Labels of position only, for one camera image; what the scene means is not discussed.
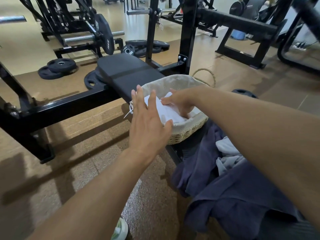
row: forearm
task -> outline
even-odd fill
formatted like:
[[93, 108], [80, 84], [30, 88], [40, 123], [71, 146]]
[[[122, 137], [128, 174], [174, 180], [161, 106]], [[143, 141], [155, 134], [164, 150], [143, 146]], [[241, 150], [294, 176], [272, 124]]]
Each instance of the forearm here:
[[320, 229], [318, 117], [204, 86], [189, 99]]
[[110, 239], [139, 177], [147, 168], [140, 155], [123, 151], [30, 236], [38, 239]]

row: wicker basket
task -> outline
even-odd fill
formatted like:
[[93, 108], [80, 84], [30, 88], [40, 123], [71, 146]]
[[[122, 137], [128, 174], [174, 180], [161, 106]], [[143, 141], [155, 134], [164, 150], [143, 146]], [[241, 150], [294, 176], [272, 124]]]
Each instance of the wicker basket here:
[[[147, 83], [142, 86], [142, 89], [144, 96], [150, 95], [151, 91], [154, 89], [156, 91], [157, 97], [161, 98], [164, 97], [170, 91], [170, 88], [173, 88], [175, 90], [181, 90], [199, 85], [208, 86], [207, 83], [197, 78], [194, 78], [189, 75], [179, 74], [163, 77], [159, 80]], [[200, 129], [207, 120], [208, 117], [204, 113], [200, 112], [184, 122], [175, 123], [172, 128], [172, 134], [168, 145], [177, 144], [187, 139], [194, 132]]]

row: hand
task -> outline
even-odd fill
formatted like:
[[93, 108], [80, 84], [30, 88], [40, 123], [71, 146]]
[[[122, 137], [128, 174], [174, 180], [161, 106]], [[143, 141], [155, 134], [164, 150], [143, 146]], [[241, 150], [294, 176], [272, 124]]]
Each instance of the hand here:
[[188, 100], [190, 88], [179, 91], [170, 88], [170, 92], [172, 92], [172, 95], [170, 97], [162, 97], [161, 103], [163, 105], [174, 104], [178, 107], [180, 116], [188, 119], [188, 113], [190, 113], [194, 108], [194, 106]]
[[169, 120], [163, 126], [156, 106], [156, 92], [153, 90], [144, 103], [142, 87], [137, 86], [131, 91], [133, 102], [133, 118], [129, 134], [129, 149], [139, 153], [151, 163], [156, 155], [167, 145], [171, 136], [173, 121]]

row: tile floor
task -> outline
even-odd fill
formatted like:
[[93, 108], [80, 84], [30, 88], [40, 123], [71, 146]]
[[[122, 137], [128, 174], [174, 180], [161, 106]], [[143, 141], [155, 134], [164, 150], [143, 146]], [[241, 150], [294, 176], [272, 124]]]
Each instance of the tile floor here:
[[[21, 15], [21, 7], [13, 7], [18, 13], [8, 12], [5, 15]], [[121, 9], [117, 5], [103, 5], [101, 8], [106, 9], [106, 13], [109, 9], [117, 8], [120, 13]], [[57, 42], [44, 42], [38, 24], [32, 21], [27, 11], [23, 15], [28, 20], [26, 27], [20, 24], [0, 26], [0, 45], [3, 47], [0, 49], [0, 60], [13, 74], [19, 74], [16, 78], [38, 101], [46, 103], [86, 91], [83, 78], [96, 67], [92, 62], [80, 62], [76, 73], [57, 80], [42, 80], [38, 77], [35, 71], [54, 58], [52, 44]], [[146, 35], [145, 16], [131, 16], [130, 19], [122, 13], [119, 17], [119, 24], [112, 24], [112, 30], [117, 31], [116, 27], [118, 30], [125, 29], [127, 34], [124, 40], [142, 39]], [[139, 22], [142, 25], [138, 27], [131, 25]], [[170, 41], [168, 51], [154, 54], [156, 62], [166, 65], [177, 60], [180, 28], [168, 24], [164, 31], [156, 32], [157, 39]], [[263, 70], [254, 70], [227, 57], [220, 57], [214, 51], [225, 31], [220, 30], [217, 39], [207, 34], [196, 37], [191, 75], [198, 68], [208, 68], [216, 76], [218, 89], [248, 89], [260, 99], [320, 115], [320, 81], [317, 77], [282, 64], [276, 58], [274, 48], [270, 48], [265, 60], [267, 66]], [[24, 35], [11, 37], [18, 32]], [[235, 40], [229, 40], [228, 45], [246, 53], [258, 46], [250, 41]], [[310, 51], [309, 56], [317, 58], [319, 52]], [[196, 77], [213, 84], [212, 77], [206, 71], [198, 72]], [[16, 95], [2, 80], [0, 94], [6, 101], [18, 103]], [[49, 140], [57, 155], [46, 165], [40, 165], [31, 153], [0, 130], [2, 239], [26, 238], [36, 226], [127, 148], [130, 122], [123, 119], [127, 111], [128, 105], [118, 99], [47, 127]], [[183, 225], [183, 216], [190, 199], [182, 198], [171, 186], [170, 175], [174, 168], [170, 156], [163, 151], [137, 182], [122, 213], [129, 224], [131, 238], [228, 239], [214, 220], [210, 221], [207, 234], [197, 236]]]

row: rope handle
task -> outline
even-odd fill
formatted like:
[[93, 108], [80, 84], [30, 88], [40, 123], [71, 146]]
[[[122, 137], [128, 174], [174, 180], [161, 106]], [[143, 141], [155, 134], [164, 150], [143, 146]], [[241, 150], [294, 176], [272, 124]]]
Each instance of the rope handle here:
[[[212, 78], [213, 78], [213, 85], [212, 85], [212, 86], [211, 86], [210, 84], [208, 84], [207, 82], [201, 80], [200, 78], [195, 77], [195, 74], [196, 74], [197, 72], [199, 72], [199, 71], [207, 71], [207, 72], [209, 72], [209, 73], [211, 74], [211, 76], [212, 76]], [[212, 88], [215, 88], [215, 87], [216, 87], [216, 76], [214, 75], [214, 73], [213, 73], [212, 71], [210, 71], [210, 70], [207, 69], [207, 68], [200, 68], [200, 69], [196, 70], [196, 71], [193, 73], [192, 77], [193, 77], [195, 80], [198, 80], [198, 81], [200, 81], [200, 82], [202, 82], [202, 83], [204, 83], [204, 84], [207, 84], [209, 87], [212, 87]]]

